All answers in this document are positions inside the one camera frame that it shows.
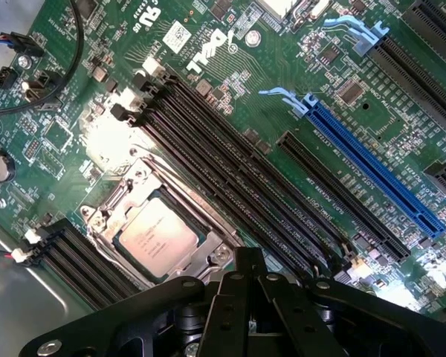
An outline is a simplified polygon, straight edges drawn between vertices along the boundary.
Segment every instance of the motherboard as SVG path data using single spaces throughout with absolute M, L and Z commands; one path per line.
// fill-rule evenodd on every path
M 67 219 L 144 286 L 204 245 L 207 270 L 262 246 L 274 271 L 446 318 L 446 1 L 76 4 L 71 82 L 0 116 L 0 226 L 17 242 Z M 59 81 L 69 3 L 47 0 L 29 35 L 44 51 L 2 69 L 0 109 Z

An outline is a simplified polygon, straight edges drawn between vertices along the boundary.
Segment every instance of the black pcie slot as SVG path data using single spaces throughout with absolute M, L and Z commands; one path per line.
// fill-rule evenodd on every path
M 104 309 L 140 291 L 100 256 L 67 219 L 44 229 L 50 236 L 41 248 L 36 248 L 42 251 L 39 259 L 92 309 Z
M 416 0 L 403 19 L 446 60 L 446 15 L 435 4 L 430 0 Z
M 304 145 L 290 132 L 278 146 L 303 169 L 310 179 L 342 207 L 367 234 L 367 238 L 397 263 L 411 254 L 410 250 L 370 212 Z
M 162 126 L 164 132 L 171 133 L 169 136 L 172 137 L 179 149 L 196 158 L 199 164 L 208 173 L 212 174 L 213 178 L 217 178 L 220 183 L 226 184 L 234 193 L 239 195 L 239 200 L 252 210 L 255 218 L 257 217 L 260 222 L 264 222 L 277 237 L 288 247 L 291 247 L 293 251 L 296 251 L 306 262 L 309 262 L 311 266 L 316 266 L 319 271 L 327 274 L 326 267 L 320 263 L 320 260 L 314 258 L 315 252 L 309 252 L 301 244 L 294 244 L 294 241 L 297 240 L 296 237 L 287 232 L 287 226 L 268 209 L 269 203 L 262 200 L 258 193 L 252 191 L 243 180 L 237 178 L 229 171 L 227 162 L 224 162 L 222 158 L 211 152 L 209 147 L 198 145 L 198 139 L 196 141 L 193 140 L 189 132 L 176 125 L 177 120 L 175 116 L 170 119 L 157 112 L 151 113 L 149 116 L 154 120 L 154 123 Z
M 272 205 L 275 209 L 282 211 L 284 219 L 279 219 L 279 221 L 290 234 L 295 235 L 297 240 L 301 242 L 303 238 L 299 234 L 300 231 L 304 239 L 308 239 L 319 251 L 318 254 L 323 254 L 324 259 L 331 266 L 331 270 L 340 271 L 340 267 L 342 266 L 341 258 L 337 256 L 330 247 L 326 246 L 321 238 L 302 224 L 293 209 L 284 202 L 281 196 L 273 190 L 268 182 L 261 178 L 261 175 L 255 173 L 252 168 L 246 164 L 244 158 L 238 156 L 236 152 L 230 149 L 227 142 L 223 141 L 223 135 L 218 135 L 217 132 L 194 116 L 192 112 L 187 111 L 185 105 L 175 96 L 161 98 L 155 102 L 159 103 L 159 109 L 162 112 L 169 112 L 169 115 L 173 115 L 176 119 L 173 123 L 179 125 L 180 129 L 194 133 L 190 138 L 190 140 L 194 142 L 194 145 L 200 147 L 201 150 L 212 147 L 213 150 L 217 152 L 219 158 L 224 160 L 224 165 L 233 171 L 235 177 L 241 176 L 243 181 L 252 182 L 256 186 L 258 195 L 262 197 L 265 205 Z
M 446 91 L 389 37 L 369 55 L 446 130 Z
M 263 248 L 268 249 L 276 259 L 284 263 L 290 271 L 299 278 L 312 276 L 312 269 L 308 263 L 295 254 L 289 247 L 283 245 L 261 222 L 244 206 L 224 185 L 218 183 L 203 167 L 197 164 L 192 157 L 175 145 L 172 139 L 162 128 L 153 123 L 142 126 L 142 130 L 161 148 L 167 152 L 176 164 L 198 179 L 201 190 L 206 192 L 219 207 L 230 214 L 235 223 L 244 229 L 250 237 L 258 240 Z
M 297 207 L 295 211 L 303 222 L 324 231 L 342 252 L 345 251 L 345 248 L 352 248 L 351 243 L 349 243 L 342 233 L 337 231 L 329 222 L 327 222 L 320 213 L 307 202 L 303 194 L 288 179 L 286 179 L 268 160 L 256 152 L 246 138 L 231 126 L 231 124 L 221 116 L 216 115 L 213 110 L 209 108 L 207 103 L 194 93 L 192 89 L 188 88 L 180 81 L 170 83 L 168 89 L 173 92 L 173 94 L 176 94 L 176 96 L 187 100 L 187 105 L 189 105 L 200 118 L 205 120 L 210 131 L 218 132 L 219 137 L 221 138 L 223 136 L 227 138 L 227 142 L 230 142 L 229 150 L 232 154 L 239 155 L 239 157 L 237 156 L 238 159 L 246 161 L 249 165 L 253 163 L 251 167 L 258 176 L 258 179 L 266 177 L 266 179 L 271 180 L 271 184 L 275 185 L 277 191 L 286 195 L 286 197 L 294 203 Z

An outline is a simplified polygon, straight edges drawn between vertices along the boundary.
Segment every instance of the ram slot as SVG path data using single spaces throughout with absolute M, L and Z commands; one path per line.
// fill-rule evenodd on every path
M 317 158 L 290 132 L 277 142 L 308 177 L 347 212 L 366 234 L 366 238 L 397 263 L 410 256 L 410 250 L 347 189 Z
M 152 119 L 142 125 L 142 130 L 177 164 L 179 168 L 188 173 L 198 182 L 199 189 L 232 217 L 241 229 L 255 238 L 263 248 L 268 249 L 274 257 L 285 264 L 290 271 L 299 278 L 313 275 L 314 269 L 296 251 L 285 245 L 271 229 L 234 193 L 224 182 L 213 177 L 213 173 L 201 162 L 195 161 L 192 152 L 188 152 L 187 145 L 180 146 L 173 133 L 168 132 L 165 126 L 159 124 L 158 118 Z
M 100 310 L 137 294 L 137 288 L 67 220 L 46 227 L 49 246 L 42 263 L 62 278 L 92 309 Z
M 389 37 L 369 55 L 409 96 L 446 130 L 446 91 Z
M 343 265 L 342 259 L 328 247 L 324 241 L 312 232 L 301 222 L 294 209 L 289 206 L 284 199 L 276 192 L 271 184 L 264 180 L 261 175 L 255 171 L 243 157 L 224 140 L 214 129 L 207 126 L 192 111 L 187 110 L 184 101 L 176 96 L 166 96 L 155 101 L 162 112 L 171 112 L 175 121 L 170 125 L 176 125 L 182 131 L 192 132 L 195 135 L 191 138 L 194 145 L 200 150 L 212 148 L 217 154 L 213 157 L 217 162 L 224 162 L 226 167 L 230 168 L 230 175 L 240 178 L 243 182 L 251 182 L 257 188 L 258 196 L 265 202 L 265 207 L 272 208 L 271 211 L 281 213 L 279 221 L 286 230 L 294 235 L 294 238 L 303 244 L 303 240 L 308 241 L 317 256 L 323 255 L 323 259 L 329 263 L 332 271 L 340 271 Z
M 446 60 L 446 15 L 431 1 L 415 1 L 403 20 Z
M 236 162 L 245 162 L 253 176 L 263 181 L 269 187 L 293 204 L 294 212 L 299 220 L 309 226 L 309 229 L 320 229 L 335 244 L 343 254 L 350 251 L 355 255 L 353 245 L 331 223 L 326 221 L 317 210 L 311 206 L 303 194 L 287 180 L 266 158 L 263 158 L 227 120 L 217 115 L 191 88 L 180 80 L 166 82 L 167 90 L 175 97 L 184 99 L 186 107 L 191 108 L 197 117 L 210 128 L 213 140 L 224 138 L 227 149 L 235 155 Z
M 307 118 L 420 229 L 431 238 L 446 228 L 355 136 L 319 101 L 309 104 Z

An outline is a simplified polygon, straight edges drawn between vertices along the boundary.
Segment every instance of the green circuit board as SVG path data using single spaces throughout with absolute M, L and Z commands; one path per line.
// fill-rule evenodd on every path
M 263 97 L 261 90 L 281 86 L 300 95 L 317 95 L 350 131 L 392 170 L 406 187 L 446 223 L 446 196 L 426 177 L 435 161 L 446 161 L 446 132 L 406 95 L 368 57 L 353 50 L 346 28 L 325 28 L 324 19 L 354 12 L 353 1 L 335 0 L 317 19 L 306 19 L 294 30 L 277 22 L 249 0 L 233 0 L 220 21 L 212 13 L 214 0 L 99 0 L 85 22 L 85 51 L 80 67 L 61 96 L 57 112 L 28 111 L 0 118 L 0 148 L 16 161 L 16 177 L 0 185 L 0 225 L 15 238 L 46 213 L 66 216 L 84 229 L 79 215 L 83 204 L 99 205 L 115 186 L 114 172 L 93 162 L 83 140 L 83 122 L 91 123 L 106 109 L 106 84 L 93 77 L 95 59 L 118 90 L 131 80 L 148 57 L 177 71 L 191 86 L 205 79 L 218 93 L 210 95 L 215 110 L 241 133 L 255 130 L 265 143 L 268 159 L 290 179 L 326 218 L 348 237 L 357 234 L 350 217 L 340 212 L 276 142 L 293 132 L 392 232 L 412 250 L 403 264 L 380 266 L 368 254 L 362 257 L 378 284 L 370 287 L 396 303 L 432 315 L 446 307 L 446 234 L 439 246 L 421 248 L 419 229 L 386 197 L 358 175 L 354 167 L 314 126 L 296 119 L 280 97 Z M 363 1 L 355 15 L 373 25 L 382 20 L 397 39 L 446 90 L 446 63 L 401 20 L 412 0 Z M 148 6 L 158 9 L 141 23 Z M 439 2 L 446 12 L 446 4 Z M 230 40 L 216 49 L 201 72 L 189 64 L 211 34 L 220 30 Z M 260 43 L 248 44 L 248 31 Z M 76 28 L 68 2 L 48 0 L 30 34 L 46 55 L 19 72 L 19 81 L 0 90 L 0 108 L 22 101 L 21 82 L 42 69 L 63 72 L 75 48 Z M 343 96 L 351 84 L 357 95 Z M 102 138 L 112 143 L 112 135 Z

